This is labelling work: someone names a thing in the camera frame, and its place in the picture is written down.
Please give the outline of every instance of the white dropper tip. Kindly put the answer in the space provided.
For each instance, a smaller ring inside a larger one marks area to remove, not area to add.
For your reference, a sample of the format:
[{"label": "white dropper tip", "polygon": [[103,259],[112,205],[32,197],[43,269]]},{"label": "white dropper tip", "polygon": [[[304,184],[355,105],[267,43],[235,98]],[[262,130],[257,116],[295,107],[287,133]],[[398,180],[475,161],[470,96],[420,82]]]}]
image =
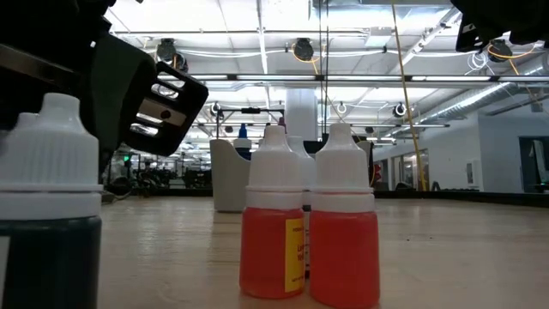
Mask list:
[{"label": "white dropper tip", "polygon": [[80,120],[80,100],[67,94],[45,94],[38,121],[52,129],[85,132]]},{"label": "white dropper tip", "polygon": [[303,138],[301,136],[289,136],[288,145],[292,151],[299,156],[309,156],[305,151],[305,146],[303,144]]},{"label": "white dropper tip", "polygon": [[15,129],[28,128],[36,122],[37,114],[31,112],[22,112],[17,118],[17,125]]},{"label": "white dropper tip", "polygon": [[283,126],[270,125],[265,129],[265,138],[262,144],[263,148],[280,147],[284,145],[289,148]]},{"label": "white dropper tip", "polygon": [[351,136],[351,125],[349,124],[332,124],[329,127],[330,136],[342,138]]}]

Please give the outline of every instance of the bottle label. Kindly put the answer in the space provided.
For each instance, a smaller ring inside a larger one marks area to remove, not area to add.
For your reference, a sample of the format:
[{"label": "bottle label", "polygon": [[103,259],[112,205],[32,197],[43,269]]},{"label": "bottle label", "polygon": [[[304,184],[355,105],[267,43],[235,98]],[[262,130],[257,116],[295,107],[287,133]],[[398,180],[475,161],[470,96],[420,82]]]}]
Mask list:
[{"label": "bottle label", "polygon": [[286,274],[284,291],[299,290],[305,285],[304,224],[301,219],[286,220]]}]

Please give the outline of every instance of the yellow cable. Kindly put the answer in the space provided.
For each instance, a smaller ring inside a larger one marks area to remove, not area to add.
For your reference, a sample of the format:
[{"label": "yellow cable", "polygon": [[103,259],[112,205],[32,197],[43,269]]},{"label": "yellow cable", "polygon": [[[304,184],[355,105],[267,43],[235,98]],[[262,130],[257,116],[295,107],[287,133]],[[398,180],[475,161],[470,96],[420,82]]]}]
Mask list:
[{"label": "yellow cable", "polygon": [[[517,75],[519,76],[520,73],[519,73],[518,69],[516,68],[515,63],[513,63],[513,60],[509,59],[509,63],[511,64],[511,68],[513,68],[513,70],[515,71],[515,74],[517,74]],[[538,100],[538,98],[536,98],[536,97],[534,96],[534,94],[532,94],[532,91],[530,91],[530,88],[526,87],[526,90],[527,90],[528,93],[530,94],[530,99],[534,100],[535,103],[541,107],[541,109],[543,110],[543,112],[545,112],[547,115],[549,115],[549,111],[547,111],[547,110],[545,109],[545,107],[543,107],[543,104]]]},{"label": "yellow cable", "polygon": [[425,185],[425,175],[423,173],[423,164],[421,163],[421,155],[419,155],[418,137],[416,137],[415,129],[413,128],[412,113],[410,112],[410,101],[408,99],[408,91],[406,89],[406,79],[404,78],[405,77],[404,63],[402,62],[401,40],[398,35],[398,27],[396,26],[395,0],[391,1],[391,7],[393,9],[393,22],[395,23],[396,46],[398,47],[398,63],[401,66],[402,89],[404,90],[404,100],[406,101],[406,112],[408,115],[408,122],[410,123],[410,131],[412,131],[413,147],[415,148],[415,157],[418,161],[419,178],[421,179],[421,187],[423,188],[423,191],[427,191],[428,188]]},{"label": "yellow cable", "polygon": [[532,46],[532,49],[531,49],[530,51],[527,51],[527,52],[522,53],[522,54],[520,54],[520,55],[516,55],[516,56],[504,56],[504,55],[499,55],[499,54],[493,52],[493,51],[492,51],[492,47],[493,47],[492,44],[490,44],[490,45],[488,46],[488,49],[487,49],[488,52],[491,53],[492,55],[496,56],[496,57],[503,58],[503,59],[517,59],[517,58],[520,58],[520,57],[524,57],[524,56],[526,56],[526,55],[531,54],[531,53],[534,51],[534,49],[535,49],[535,45],[534,45],[534,46]]}]

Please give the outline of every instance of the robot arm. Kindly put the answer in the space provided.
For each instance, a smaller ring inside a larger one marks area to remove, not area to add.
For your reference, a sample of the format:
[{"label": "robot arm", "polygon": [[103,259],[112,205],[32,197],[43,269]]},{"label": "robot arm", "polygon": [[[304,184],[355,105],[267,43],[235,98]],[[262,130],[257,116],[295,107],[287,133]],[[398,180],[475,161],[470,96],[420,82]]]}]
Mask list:
[{"label": "robot arm", "polygon": [[[103,14],[114,3],[7,4],[33,21],[21,21],[26,26],[0,43],[0,76],[7,81],[0,93],[0,130],[11,130],[20,112],[38,112],[45,93],[60,92],[81,100],[82,122],[100,142],[101,173],[122,142],[155,155],[168,156],[178,149],[208,89],[182,70],[156,64],[144,51],[111,36]],[[164,82],[164,77],[176,82]],[[157,121],[139,118],[138,113]]]}]

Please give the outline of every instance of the dropper bottle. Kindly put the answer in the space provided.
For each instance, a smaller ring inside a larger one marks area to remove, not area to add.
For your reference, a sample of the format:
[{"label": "dropper bottle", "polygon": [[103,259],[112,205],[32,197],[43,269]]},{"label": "dropper bottle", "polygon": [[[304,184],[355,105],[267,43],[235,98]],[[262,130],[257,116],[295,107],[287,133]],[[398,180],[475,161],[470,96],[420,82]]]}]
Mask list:
[{"label": "dropper bottle", "polygon": [[302,177],[284,127],[271,125],[251,157],[242,219],[240,288],[248,295],[283,299],[305,282]]},{"label": "dropper bottle", "polygon": [[240,129],[238,130],[238,138],[232,142],[232,145],[237,150],[237,153],[249,160],[251,158],[251,140],[248,139],[248,130],[246,129],[246,124],[240,124]]},{"label": "dropper bottle", "polygon": [[46,94],[0,149],[0,305],[97,306],[101,219],[99,143],[80,101]]},{"label": "dropper bottle", "polygon": [[348,124],[332,124],[316,156],[311,205],[311,296],[337,308],[379,301],[377,215],[366,153]]}]

